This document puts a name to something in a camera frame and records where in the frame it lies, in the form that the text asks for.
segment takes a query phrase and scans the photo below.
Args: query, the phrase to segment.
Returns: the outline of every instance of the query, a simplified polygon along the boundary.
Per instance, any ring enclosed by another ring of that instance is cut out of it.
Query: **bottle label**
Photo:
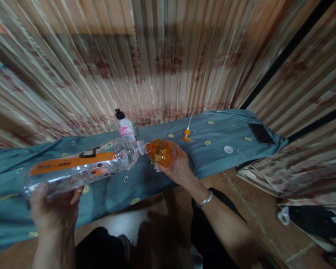
[[[134,137],[134,133],[131,128],[123,126],[119,129],[119,133],[124,139],[128,141],[136,142],[136,138]]]

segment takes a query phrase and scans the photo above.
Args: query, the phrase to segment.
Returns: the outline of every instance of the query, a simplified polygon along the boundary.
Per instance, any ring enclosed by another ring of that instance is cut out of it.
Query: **hand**
[[[187,188],[191,183],[198,181],[192,173],[185,152],[173,141],[166,140],[171,151],[171,165],[164,167],[159,165],[159,170],[169,176],[175,183]]]
[[[31,218],[37,226],[40,238],[57,233],[60,236],[73,234],[83,187],[48,202],[46,197],[49,189],[48,183],[41,183],[30,198]]]

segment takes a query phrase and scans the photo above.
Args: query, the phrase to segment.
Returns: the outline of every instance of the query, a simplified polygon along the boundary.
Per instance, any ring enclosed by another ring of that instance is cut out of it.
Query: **teal cloth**
[[[232,168],[249,160],[276,154],[288,140],[267,129],[275,145],[260,144],[249,123],[261,123],[248,110],[229,109],[206,111],[195,115],[190,124],[193,142],[184,142],[183,132],[189,118],[138,129],[139,138],[150,142],[156,138],[169,138],[187,153],[193,173],[200,179]],[[29,148],[0,150],[0,197],[22,191],[22,176],[39,162],[60,158],[63,153],[77,154],[95,148],[118,137],[117,132],[102,133],[90,137],[65,137],[53,143]],[[223,148],[230,146],[228,154]],[[135,198],[140,200],[175,187],[176,184],[163,173],[157,173],[148,156],[140,156],[137,164],[127,172],[113,175],[89,185],[88,193],[80,201],[77,226],[97,220],[107,214],[128,207]],[[29,202],[21,195],[0,201],[0,251],[18,241],[28,240],[30,232],[37,231],[30,218]]]

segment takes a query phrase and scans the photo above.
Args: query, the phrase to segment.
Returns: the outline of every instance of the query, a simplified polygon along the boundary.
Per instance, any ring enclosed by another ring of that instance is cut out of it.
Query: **beige curtain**
[[[284,136],[336,109],[336,1],[248,109]],[[254,167],[286,204],[336,205],[336,120]]]
[[[0,1],[0,147],[239,108],[317,4]]]

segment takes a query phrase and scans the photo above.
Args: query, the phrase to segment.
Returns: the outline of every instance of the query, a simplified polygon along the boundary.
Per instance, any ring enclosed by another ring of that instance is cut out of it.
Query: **silver bracelet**
[[[197,204],[197,207],[203,207],[203,206],[205,206],[207,203],[209,203],[210,202],[210,200],[213,198],[213,193],[212,193],[212,191],[209,191],[209,194],[208,194],[208,196],[203,200],[203,201],[201,201],[199,204],[198,203],[196,203]]]

